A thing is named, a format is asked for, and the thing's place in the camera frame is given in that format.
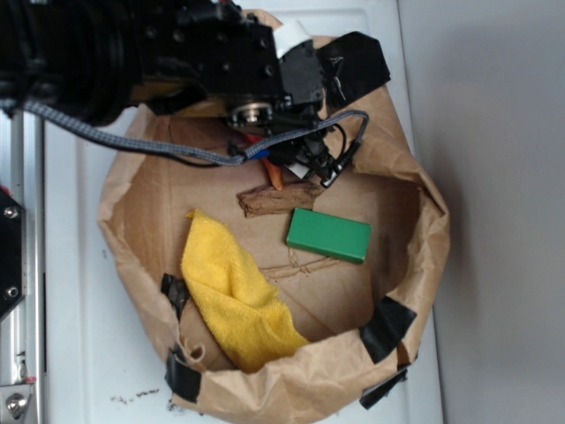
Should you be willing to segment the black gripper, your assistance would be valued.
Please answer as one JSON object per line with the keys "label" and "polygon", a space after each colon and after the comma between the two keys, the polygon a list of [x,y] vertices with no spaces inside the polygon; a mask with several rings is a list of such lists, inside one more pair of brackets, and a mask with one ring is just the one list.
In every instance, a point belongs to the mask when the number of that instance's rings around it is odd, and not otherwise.
{"label": "black gripper", "polygon": [[218,117],[249,137],[304,130],[265,157],[330,183],[335,161],[318,116],[323,71],[309,35],[285,46],[231,1],[134,1],[132,21],[141,69],[132,104],[156,115]]}

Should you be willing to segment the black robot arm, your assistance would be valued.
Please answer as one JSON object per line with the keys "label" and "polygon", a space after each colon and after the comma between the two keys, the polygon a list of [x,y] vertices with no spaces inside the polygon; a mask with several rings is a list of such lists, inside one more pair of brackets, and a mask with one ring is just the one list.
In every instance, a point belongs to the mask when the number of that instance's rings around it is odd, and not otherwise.
{"label": "black robot arm", "polygon": [[[342,167],[323,141],[316,50],[308,39],[277,47],[274,30],[231,1],[4,1],[1,108],[105,147],[199,168],[267,159],[329,186]],[[220,155],[102,132],[141,104],[217,117],[260,141]]]}

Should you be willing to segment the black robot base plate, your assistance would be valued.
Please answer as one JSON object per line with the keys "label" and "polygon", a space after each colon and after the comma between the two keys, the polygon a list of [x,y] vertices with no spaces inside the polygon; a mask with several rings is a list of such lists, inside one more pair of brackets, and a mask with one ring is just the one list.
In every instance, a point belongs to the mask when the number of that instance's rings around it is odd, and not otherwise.
{"label": "black robot base plate", "polygon": [[24,298],[25,210],[1,187],[1,321],[3,321]]}

